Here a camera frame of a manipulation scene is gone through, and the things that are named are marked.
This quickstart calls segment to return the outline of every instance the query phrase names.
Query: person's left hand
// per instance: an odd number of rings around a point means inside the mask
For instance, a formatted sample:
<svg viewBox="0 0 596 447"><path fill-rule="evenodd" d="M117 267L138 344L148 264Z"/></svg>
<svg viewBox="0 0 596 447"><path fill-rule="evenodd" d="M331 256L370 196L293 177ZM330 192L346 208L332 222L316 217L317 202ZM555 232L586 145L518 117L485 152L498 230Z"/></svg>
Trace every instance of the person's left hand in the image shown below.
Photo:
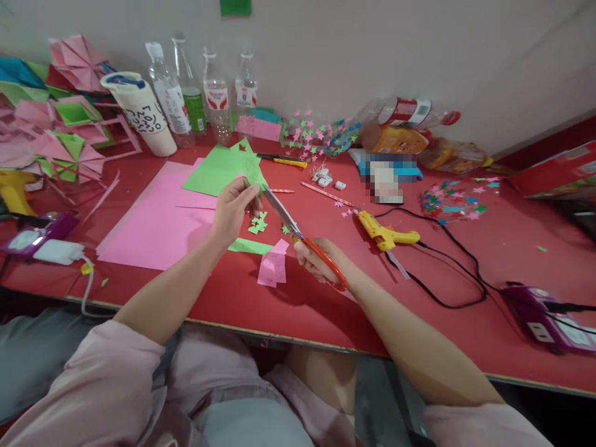
<svg viewBox="0 0 596 447"><path fill-rule="evenodd" d="M257 197L260 190L259 185L251 185L246 177L239 177L223 188L217 199L212 236L228 245L234 242L240 234L244 214L249 211L251 218L259 217L263 208Z"/></svg>

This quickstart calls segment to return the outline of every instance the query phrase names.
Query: pink sleeve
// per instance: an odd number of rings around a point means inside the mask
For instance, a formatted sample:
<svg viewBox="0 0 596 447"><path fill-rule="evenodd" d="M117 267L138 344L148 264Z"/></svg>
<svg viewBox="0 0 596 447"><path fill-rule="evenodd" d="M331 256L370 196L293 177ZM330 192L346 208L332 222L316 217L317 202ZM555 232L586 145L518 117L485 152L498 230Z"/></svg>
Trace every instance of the pink sleeve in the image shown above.
<svg viewBox="0 0 596 447"><path fill-rule="evenodd" d="M425 409L425 417L431 439L438 447L552 446L509 405L484 404L474 408L431 405Z"/></svg>
<svg viewBox="0 0 596 447"><path fill-rule="evenodd" d="M151 375L164 351L113 320L94 327L0 446L135 444L150 418Z"/></svg>

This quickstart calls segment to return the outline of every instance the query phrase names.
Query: black cord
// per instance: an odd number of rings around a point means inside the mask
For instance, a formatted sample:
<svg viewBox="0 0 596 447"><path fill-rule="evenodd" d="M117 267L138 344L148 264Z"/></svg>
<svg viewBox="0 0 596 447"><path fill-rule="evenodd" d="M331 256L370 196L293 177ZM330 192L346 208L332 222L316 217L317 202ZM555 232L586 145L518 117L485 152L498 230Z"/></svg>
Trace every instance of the black cord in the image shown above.
<svg viewBox="0 0 596 447"><path fill-rule="evenodd" d="M453 234L451 234L451 232L449 231L449 229L448 229L447 227L445 227L444 225L441 225L437 219L433 219L432 217L427 217L427 216L424 216L424 215L416 214L416 213L414 213L414 212L412 212L412 211L409 211L409 210L407 210L407 209L405 209L405 208L401 208L401 207L394 207L394 208L391 208L389 211L387 211L387 212L385 212L385 213L383 213L383 214L379 214L379 215L373 216L373 217L374 217L375 219L378 219L379 217L386 216L387 214L389 214L389 213L391 213L392 211L395 211L395 210L403 211L403 212L405 212L405 213L407 213L407 214L409 214L409 215L411 215L411 216L413 216L413 217L417 217L418 219L425 219L425 220L429 220L429 221L431 221L431 222L434 222L434 223L436 223L437 225L439 225L439 226L440 226L440 227L443 229L443 231L445 232L445 234L447 234L447 236L449 236L449 238L450 238L450 239L451 239L451 240L452 240L452 241L453 241L453 242L454 242L454 243L455 243L455 244L456 244L456 245L457 245L457 246L458 246L458 247L459 247L459 248L460 248L460 249L461 249L461 250L462 250L462 251L463 251L465 254L467 254L467 255L468 255L468 256L469 256L469 257L472 259L472 261L474 262L474 267L475 267L475 270L476 270L476 275L474 275L473 273L471 273L471 272L470 272L468 269L466 269L466 268L465 268L465 267L464 267L464 266L463 266L463 265L462 265L462 264L461 264L459 261L457 261L456 259L452 258L450 255L448 255L448 254L446 254L446 253L443 253L442 251L436 250L436 249L434 249L434 248L432 248L432 247L429 247L428 245L426 245L426 244L425 244L424 242L422 242L422 241L418 241L418 242L417 242L417 244L418 244L418 245L420 245L420 246L422 246L422 247L424 247L424 248L426 248L426 249L428 249L428 250L434 251L435 253L439 253L440 255L443 255L443 256L445 256L445 257L447 257L447 258L451 259L452 261L454 261L454 262L455 262L455 263L456 263L456 264L457 264L457 265L458 265L458 266L459 266L459 267L460 267L460 268L461 268L461 269L462 269L464 272L466 272L466 273L467 273L467 274L468 274L470 277L472 277L472 278L473 278L473 280L475 280L475 281L476 281L476 282L477 282L477 283L480 285L480 287L481 287L481 289L482 289L482 297L481 297L480 299L478 299L478 300L476 300L476 301L472 301L472 302L470 302L470 303L467 303L467 304L462 304L462 305L458 305L458 306L452 306L452 305L449 305L449 304L446 304L446 303L442 302L442 301L441 301L441 300L440 300L440 299L439 299L439 298L438 298L438 297L437 297L437 296L436 296L434 293L432 293L432 291L431 291L431 290L430 290L428 287L426 287L426 285L425 285L425 284L424 284L424 283L423 283L421 280L419 280L419 279L418 279L416 276L414 276L412 273L410 273L410 272L407 272L407 273L408 273L408 275L410 275L410 276L412 277L412 279L413 279L413 280L414 280L414 281L415 281L415 282L416 282L416 283L417 283L417 284L418 284L420 287L422 287L422 289L424 289L424 291L425 291L425 292L426 292L426 293L427 293L427 294L428 294L428 295L429 295L429 296L430 296L430 297L431 297L431 298L432 298L434 301L436 301L438 304L440 304L441 306L443 306L443 307L445 307L445 308L447 308L447 309L451 309L451 310L458 310L458 309L465 309L466 307L471 307L471 306L473 306L473 305L480 304L481 302L483 302L483 301L486 301L486 299L487 299L487 298L490 296L490 295L489 295L489 292L488 292L488 290L487 290L487 288L486 288L486 287L489 287L489 288L491 288L492 290L494 290L495 292L498 292L498 293L499 293L499 294L501 294L501 295L505 295L505 294L503 293L503 290L501 290L501 289L497 289L497 288L496 288L496 287L494 287L493 285L489 284L489 283L488 283L488 282L487 282L487 281L486 281L486 280L485 280L485 279L482 277L482 275L480 274L480 263L478 262L478 259L477 259L477 258L476 258L476 257L475 257L475 256L474 256L472 253L470 253L470 252L469 252L469 251L466 249L466 247L464 247L464 246L463 246L463 245L462 245L462 244L461 244L461 243L460 243L460 242L459 242L459 241L458 241L458 240L455 238L455 236L454 236ZM391 262L393 265L395 265L395 264L393 263L393 261L392 261L392 260L389 258L389 255L386 255L386 256L387 256L387 259L388 259L388 260L389 260L389 261L390 261L390 262ZM573 325L571 325L571 324L569 324L569 323L567 323L567 322L564 322L564 321L562 321L562 320L560 320L560 319L558 319L558 318L554 317L554 316L553 316L553 315L551 315L549 312L547 312L547 311L545 311L545 310L543 310L543 309L541 309L541 308L539 308L539 307L537 307L537 306L535 306L535 305L533 305L533 304L530 304L530 303L528 303L527 301L524 301L524 300L522 300L522 299L519 299L519 298L517 298L517 297L509 296L509 295L505 295L505 296L506 296L508 299L513 299L513 300L515 300L515 301L517 301L517 302L520 302L520 303L522 303L522 304L524 304L524 305L526 305L526 306L529 306L529 307L531 307L531 308L532 308L532 309L534 309L535 311L537 311L537 312L540 312L541 314L543 314L543 315L545 315L545 316L547 316L547 317L549 317L549 318L553 319L554 321L556 321L556 322L558 322L558 323L560 323L560 324L563 324L563 325L565 325L565 326L572 327L573 329L576 329L576 330L578 330L578 331L581 331L581 332L586 332L586 333L589 333L589 334L596 335L596 332L588 331L588 330L586 330L586 329L583 329L583 328L581 328L581 327L573 326ZM575 306L577 306L577 309L581 309L581 310L593 310L593 309L591 309L591 308L592 308L592 306L581 306L581 305L575 305Z"/></svg>

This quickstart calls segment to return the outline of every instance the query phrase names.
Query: red table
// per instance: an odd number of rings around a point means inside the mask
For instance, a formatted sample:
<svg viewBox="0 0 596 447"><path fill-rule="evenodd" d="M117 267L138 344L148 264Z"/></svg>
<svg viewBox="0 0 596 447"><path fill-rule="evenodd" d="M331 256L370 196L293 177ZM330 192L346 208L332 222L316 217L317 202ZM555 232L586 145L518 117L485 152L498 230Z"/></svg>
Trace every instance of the red table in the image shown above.
<svg viewBox="0 0 596 447"><path fill-rule="evenodd" d="M213 145L210 138L205 138L200 147L179 150L169 160L190 165L197 157L206 156ZM254 151L266 153L281 150L279 144L264 140L255 140L251 146ZM68 239L86 245L86 253L94 258L95 247L164 162L146 151L107 163L105 181L111 182L119 169L120 184L101 208L75 228ZM336 191L337 195L373 214L389 209L388 205L371 203L368 191L360 183L358 170L347 154L326 162L333 178L348 185L344 191ZM296 191L280 196L306 235L332 239L396 299L453 340L491 378L596 395L594 357L578 354L560 357L532 344L495 292L487 302L467 309L440 307L414 281L404 280L385 257L379 255L357 216L342 217L341 212L345 209L335 207L331 199L300 185L301 180L309 177L308 172L268 160L261 162L261 169L271 188ZM404 185L405 207L416 213L420 213L419 191L437 181L453 179L437 172L425 172L425 176L418 184ZM34 195L31 205L37 212L68 210L68 206L51 191ZM91 201L79 208L82 216L93 204ZM282 234L279 218L269 204L265 203L264 207L270 211L266 231L255 236L243 229L240 237L274 245L287 236ZM418 231L426 244L449 253L472 268L471 260L436 225L397 211L379 220L383 225L392 224L398 231ZM454 236L477 256L484 278L491 284L499 287L507 280L519 281L547 289L565 302L595 304L594 244L549 205L521 198L506 182L502 184L500 197L480 220L455 222L450 228ZM15 232L14 223L0 223L0 241L7 240ZM539 251L537 245L546 247L548 252ZM394 253L444 302L462 304L479 297L478 287L459 270L443 262L443 258L437 258L419 246L399 246ZM293 250L288 250L286 260L287 284L279 284L275 289L257 285L260 261L258 255L228 251L209 278L189 319L283 340L386 354L356 302L310 277L298 265ZM124 305L160 273L104 262L97 262L95 269L96 279L90 299L114 307ZM101 287L104 278L109 281ZM1 284L18 291L77 299L84 293L87 277L81 276L80 263L59 266L13 260ZM594 314L577 314L577 319L585 326L596 327Z"/></svg>

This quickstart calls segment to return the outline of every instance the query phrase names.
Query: orange scissors handle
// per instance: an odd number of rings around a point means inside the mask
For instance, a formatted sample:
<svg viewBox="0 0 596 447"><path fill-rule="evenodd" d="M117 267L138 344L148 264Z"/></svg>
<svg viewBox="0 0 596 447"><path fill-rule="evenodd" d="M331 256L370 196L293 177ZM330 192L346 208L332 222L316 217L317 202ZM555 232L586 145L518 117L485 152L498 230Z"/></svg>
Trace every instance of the orange scissors handle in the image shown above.
<svg viewBox="0 0 596 447"><path fill-rule="evenodd" d="M346 279L345 275L341 272L340 268L337 266L336 263L326 254L311 238L304 238L303 241L307 247L309 247L312 251L314 251L319 258L323 260L325 264L331 269L334 275L337 277L337 284L331 282L327 279L327 282L335 287L340 292L348 290L348 280Z"/></svg>

